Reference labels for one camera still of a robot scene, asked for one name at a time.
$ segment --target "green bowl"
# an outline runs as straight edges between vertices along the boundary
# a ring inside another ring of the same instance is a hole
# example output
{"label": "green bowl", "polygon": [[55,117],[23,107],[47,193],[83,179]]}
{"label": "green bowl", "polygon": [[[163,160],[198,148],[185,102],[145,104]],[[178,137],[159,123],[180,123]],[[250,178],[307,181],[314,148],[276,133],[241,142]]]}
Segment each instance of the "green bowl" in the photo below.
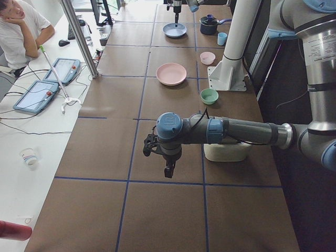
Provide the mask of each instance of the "green bowl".
{"label": "green bowl", "polygon": [[218,99],[218,93],[216,90],[207,88],[201,92],[201,100],[204,104],[211,105],[214,104]]}

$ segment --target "computer mouse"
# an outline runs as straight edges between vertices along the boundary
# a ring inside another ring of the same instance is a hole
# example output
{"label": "computer mouse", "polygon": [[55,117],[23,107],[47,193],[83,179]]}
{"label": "computer mouse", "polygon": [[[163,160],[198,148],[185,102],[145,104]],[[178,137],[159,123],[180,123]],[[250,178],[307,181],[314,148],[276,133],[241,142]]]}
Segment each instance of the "computer mouse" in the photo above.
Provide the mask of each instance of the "computer mouse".
{"label": "computer mouse", "polygon": [[64,40],[64,39],[61,39],[59,42],[58,42],[58,45],[59,46],[66,46],[70,44],[70,41],[67,41],[67,40]]}

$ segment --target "red object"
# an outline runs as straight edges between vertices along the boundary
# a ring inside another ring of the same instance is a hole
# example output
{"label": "red object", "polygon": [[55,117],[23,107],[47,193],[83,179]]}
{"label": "red object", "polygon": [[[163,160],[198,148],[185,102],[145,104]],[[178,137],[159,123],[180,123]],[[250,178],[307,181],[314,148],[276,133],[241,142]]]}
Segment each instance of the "red object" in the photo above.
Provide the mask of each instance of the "red object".
{"label": "red object", "polygon": [[0,220],[0,238],[10,240],[26,240],[32,234],[32,228]]}

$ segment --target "gray plate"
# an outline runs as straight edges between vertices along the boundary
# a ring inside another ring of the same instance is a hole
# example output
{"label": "gray plate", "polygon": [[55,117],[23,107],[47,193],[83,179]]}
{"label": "gray plate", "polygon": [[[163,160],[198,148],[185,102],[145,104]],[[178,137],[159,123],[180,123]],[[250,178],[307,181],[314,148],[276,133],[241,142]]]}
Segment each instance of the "gray plate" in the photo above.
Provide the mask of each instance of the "gray plate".
{"label": "gray plate", "polygon": [[175,27],[175,23],[171,23],[163,27],[163,32],[167,37],[178,38],[187,32],[187,28],[183,24],[177,24],[177,27]]}

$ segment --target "white label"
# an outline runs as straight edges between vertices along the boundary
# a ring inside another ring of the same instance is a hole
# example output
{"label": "white label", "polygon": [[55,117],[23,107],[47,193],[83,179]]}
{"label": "white label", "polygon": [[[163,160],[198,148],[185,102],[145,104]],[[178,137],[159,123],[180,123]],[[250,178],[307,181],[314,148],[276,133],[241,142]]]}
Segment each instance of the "white label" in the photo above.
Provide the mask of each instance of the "white label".
{"label": "white label", "polygon": [[314,38],[303,43],[306,66],[336,59],[336,34]]}

